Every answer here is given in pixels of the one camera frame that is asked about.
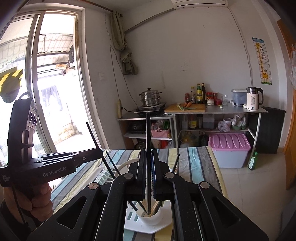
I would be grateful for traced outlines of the person's left hand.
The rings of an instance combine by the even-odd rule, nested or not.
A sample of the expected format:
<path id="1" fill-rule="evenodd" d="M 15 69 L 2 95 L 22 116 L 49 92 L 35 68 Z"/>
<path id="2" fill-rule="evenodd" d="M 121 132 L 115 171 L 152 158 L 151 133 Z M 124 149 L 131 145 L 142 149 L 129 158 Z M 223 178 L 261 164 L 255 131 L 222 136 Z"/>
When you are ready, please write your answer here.
<path id="1" fill-rule="evenodd" d="M 16 197 L 20 208 L 29 211 L 39 221 L 46 221 L 53 215 L 51 191 L 50 185 L 45 183 L 37 187 L 37 193 L 31 200 L 18 190 L 16 190 Z M 4 201 L 14 218 L 21 222 L 21 215 L 17 209 L 11 187 L 4 187 Z"/>

